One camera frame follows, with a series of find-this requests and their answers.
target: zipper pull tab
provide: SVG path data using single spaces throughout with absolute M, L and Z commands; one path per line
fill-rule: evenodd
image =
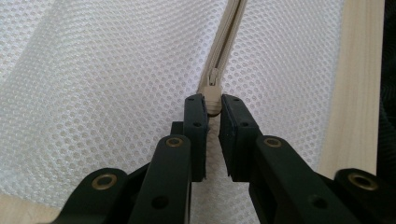
M 206 110 L 209 117 L 215 117 L 221 112 L 221 86 L 219 84 L 219 69 L 213 68 L 207 84 L 200 92 L 205 97 Z

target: zipper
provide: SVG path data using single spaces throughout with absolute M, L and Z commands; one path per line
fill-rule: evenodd
M 201 75 L 198 93 L 205 97 L 206 110 L 210 117 L 215 117 L 221 112 L 221 76 L 227 63 L 246 1 L 229 1 Z

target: wooden table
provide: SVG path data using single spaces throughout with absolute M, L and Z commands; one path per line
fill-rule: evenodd
M 318 172 L 375 174 L 384 0 L 346 0 L 332 112 Z M 59 210 L 0 195 L 0 223 L 46 223 Z

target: white mesh laundry bag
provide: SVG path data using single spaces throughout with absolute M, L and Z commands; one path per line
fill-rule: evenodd
M 62 207 L 90 172 L 131 173 L 150 161 L 172 121 L 182 120 L 184 99 L 196 93 L 227 1 L 29 4 L 25 11 L 41 13 L 35 22 L 0 24 L 8 30 L 1 39 L 0 190 Z M 342 5 L 247 1 L 221 81 L 264 134 L 289 141 L 313 168 L 330 111 Z M 10 28 L 26 22 L 36 28 Z M 248 185 L 227 176 L 219 118 L 209 124 L 207 179 L 192 185 L 191 222 L 257 223 Z

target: table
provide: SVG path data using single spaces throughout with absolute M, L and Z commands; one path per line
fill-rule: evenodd
M 346 0 L 329 127 L 318 172 L 375 174 L 385 0 Z M 59 209 L 0 194 L 0 223 L 46 223 Z

